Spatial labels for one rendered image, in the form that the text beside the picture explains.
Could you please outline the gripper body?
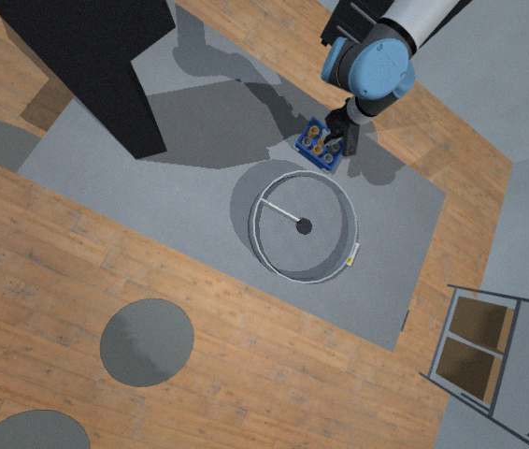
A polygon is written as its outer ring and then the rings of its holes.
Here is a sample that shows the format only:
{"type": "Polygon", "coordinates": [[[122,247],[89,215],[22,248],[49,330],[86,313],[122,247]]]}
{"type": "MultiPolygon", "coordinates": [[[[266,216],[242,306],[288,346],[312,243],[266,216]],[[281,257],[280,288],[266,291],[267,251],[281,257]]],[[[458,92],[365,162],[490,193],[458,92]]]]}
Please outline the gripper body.
{"type": "Polygon", "coordinates": [[[348,113],[347,118],[345,115],[345,110],[347,112],[347,103],[350,100],[350,97],[345,100],[346,104],[340,108],[340,109],[333,109],[326,117],[326,125],[327,129],[330,129],[331,134],[336,133],[334,136],[334,139],[336,138],[343,138],[343,131],[344,131],[344,122],[348,119],[350,123],[358,125],[357,123],[354,123],[348,113]],[[346,107],[345,107],[346,106],[346,107]],[[345,108],[344,108],[345,107],[345,108]]]}

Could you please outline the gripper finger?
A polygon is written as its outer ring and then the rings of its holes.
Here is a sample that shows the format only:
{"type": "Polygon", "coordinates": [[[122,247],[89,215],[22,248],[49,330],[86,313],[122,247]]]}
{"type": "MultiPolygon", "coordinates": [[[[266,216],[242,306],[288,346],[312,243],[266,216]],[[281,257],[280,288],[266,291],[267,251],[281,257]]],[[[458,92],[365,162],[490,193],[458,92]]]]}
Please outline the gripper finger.
{"type": "Polygon", "coordinates": [[[330,142],[329,145],[327,145],[326,147],[329,147],[329,146],[339,142],[341,139],[343,139],[343,138],[336,138],[334,141],[330,142]]]}
{"type": "Polygon", "coordinates": [[[330,142],[334,141],[334,136],[335,135],[336,135],[336,133],[331,134],[330,131],[326,131],[325,129],[322,129],[323,142],[322,142],[321,147],[325,148],[327,145],[329,145],[330,142]]]}

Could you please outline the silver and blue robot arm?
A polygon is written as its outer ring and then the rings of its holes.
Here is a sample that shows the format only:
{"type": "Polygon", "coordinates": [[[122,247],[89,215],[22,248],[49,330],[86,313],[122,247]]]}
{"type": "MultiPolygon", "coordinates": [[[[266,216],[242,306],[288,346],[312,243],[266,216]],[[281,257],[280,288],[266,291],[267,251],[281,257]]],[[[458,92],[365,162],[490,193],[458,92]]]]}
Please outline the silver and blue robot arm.
{"type": "Polygon", "coordinates": [[[394,0],[362,44],[336,39],[321,78],[354,94],[347,112],[359,124],[345,121],[342,156],[356,154],[360,124],[370,122],[413,87],[415,71],[409,60],[459,1],[394,0]]]}

